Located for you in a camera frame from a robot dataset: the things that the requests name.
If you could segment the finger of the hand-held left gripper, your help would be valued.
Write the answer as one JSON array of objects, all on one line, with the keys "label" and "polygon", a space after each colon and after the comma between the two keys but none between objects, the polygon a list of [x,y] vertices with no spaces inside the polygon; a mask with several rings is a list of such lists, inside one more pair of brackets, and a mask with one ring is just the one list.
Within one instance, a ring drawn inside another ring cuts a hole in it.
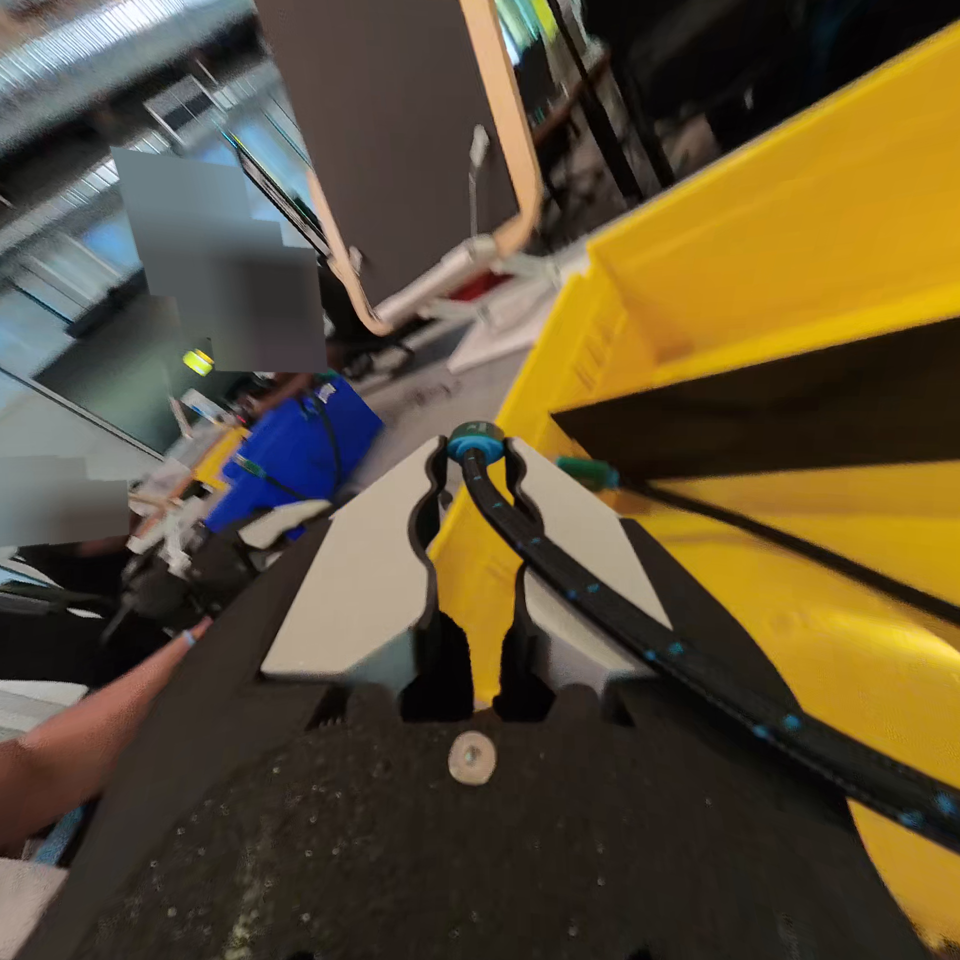
[{"label": "finger of the hand-held left gripper", "polygon": [[333,504],[326,499],[307,499],[275,507],[238,530],[239,541],[250,549],[272,549],[305,523],[327,515]]}]

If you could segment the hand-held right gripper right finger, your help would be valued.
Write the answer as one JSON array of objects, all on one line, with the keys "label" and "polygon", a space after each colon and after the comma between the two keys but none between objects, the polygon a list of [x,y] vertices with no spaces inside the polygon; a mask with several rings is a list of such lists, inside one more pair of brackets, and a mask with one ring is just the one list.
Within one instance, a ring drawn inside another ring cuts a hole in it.
[{"label": "hand-held right gripper right finger", "polygon": [[[510,441],[507,486],[534,527],[633,606],[671,629],[669,617],[619,515],[525,440]],[[615,687],[655,678],[636,655],[597,630],[570,601],[522,564],[502,645],[493,708],[508,722],[540,722],[570,686],[596,694],[617,715]]]}]

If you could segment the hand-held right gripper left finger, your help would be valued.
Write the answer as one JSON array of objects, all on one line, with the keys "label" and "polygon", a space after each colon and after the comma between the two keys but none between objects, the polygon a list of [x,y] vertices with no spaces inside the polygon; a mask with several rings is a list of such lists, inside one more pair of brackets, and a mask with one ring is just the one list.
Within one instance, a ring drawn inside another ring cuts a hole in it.
[{"label": "hand-held right gripper left finger", "polygon": [[474,713],[469,643],[441,612],[427,554],[449,462],[448,439],[427,440],[331,515],[261,663],[265,678],[378,685],[407,721]]}]

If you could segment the blue plastic bin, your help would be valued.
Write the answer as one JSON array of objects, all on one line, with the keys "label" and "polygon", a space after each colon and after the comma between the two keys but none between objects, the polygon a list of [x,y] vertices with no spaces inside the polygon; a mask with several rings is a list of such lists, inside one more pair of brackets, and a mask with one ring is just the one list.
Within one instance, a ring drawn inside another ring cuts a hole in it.
[{"label": "blue plastic bin", "polygon": [[216,534],[258,511],[332,501],[383,427],[346,378],[320,375],[309,390],[262,416],[226,460],[226,491],[204,517],[204,527]]}]

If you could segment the person's left forearm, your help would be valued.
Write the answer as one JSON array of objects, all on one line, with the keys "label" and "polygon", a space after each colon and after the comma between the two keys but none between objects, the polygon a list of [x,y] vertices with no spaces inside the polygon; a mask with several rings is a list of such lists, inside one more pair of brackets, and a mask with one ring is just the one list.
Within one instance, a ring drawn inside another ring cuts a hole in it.
[{"label": "person's left forearm", "polygon": [[207,616],[135,668],[1,746],[1,852],[98,796],[153,703],[212,626]]}]

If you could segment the black bin divider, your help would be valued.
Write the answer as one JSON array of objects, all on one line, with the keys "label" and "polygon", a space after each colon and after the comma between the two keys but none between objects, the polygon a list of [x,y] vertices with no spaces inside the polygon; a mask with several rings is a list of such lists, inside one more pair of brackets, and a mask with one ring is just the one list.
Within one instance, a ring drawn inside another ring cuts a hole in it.
[{"label": "black bin divider", "polygon": [[959,319],[551,414],[631,481],[956,461]]}]

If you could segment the white panel stand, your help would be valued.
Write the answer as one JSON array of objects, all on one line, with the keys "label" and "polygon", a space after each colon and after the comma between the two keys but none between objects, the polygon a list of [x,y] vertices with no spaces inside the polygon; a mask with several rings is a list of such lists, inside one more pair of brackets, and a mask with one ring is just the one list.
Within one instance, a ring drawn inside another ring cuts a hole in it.
[{"label": "white panel stand", "polygon": [[486,128],[475,126],[467,167],[467,238],[373,309],[373,316],[392,332],[414,319],[470,323],[448,360],[453,374],[532,346],[572,272],[570,261],[553,251],[554,234],[541,225],[534,230],[541,255],[506,248],[506,226],[479,230],[478,188],[491,150]]}]

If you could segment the yellow plastic bin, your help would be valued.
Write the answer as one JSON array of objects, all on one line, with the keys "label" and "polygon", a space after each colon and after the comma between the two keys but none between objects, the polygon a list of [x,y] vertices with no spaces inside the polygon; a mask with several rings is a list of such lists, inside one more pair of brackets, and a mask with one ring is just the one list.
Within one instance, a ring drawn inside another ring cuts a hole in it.
[{"label": "yellow plastic bin", "polygon": [[[551,414],[871,335],[958,320],[958,22],[586,244],[495,422],[544,457]],[[958,607],[958,450],[933,462],[717,471],[666,487]],[[725,524],[605,494],[718,590],[811,713],[958,788],[958,627]],[[499,689],[520,560],[465,493],[431,548],[480,703]],[[853,802],[923,940],[958,953],[958,854]]]}]

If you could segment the wood framed dark panel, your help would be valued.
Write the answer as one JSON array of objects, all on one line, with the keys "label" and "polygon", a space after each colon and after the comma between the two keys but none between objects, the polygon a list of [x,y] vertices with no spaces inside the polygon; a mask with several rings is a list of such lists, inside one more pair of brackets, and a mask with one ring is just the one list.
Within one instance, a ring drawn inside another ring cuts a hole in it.
[{"label": "wood framed dark panel", "polygon": [[258,1],[262,35],[311,165],[333,273],[374,335],[374,309],[470,234],[474,128],[490,140],[478,228],[523,249],[543,178],[490,1]]}]

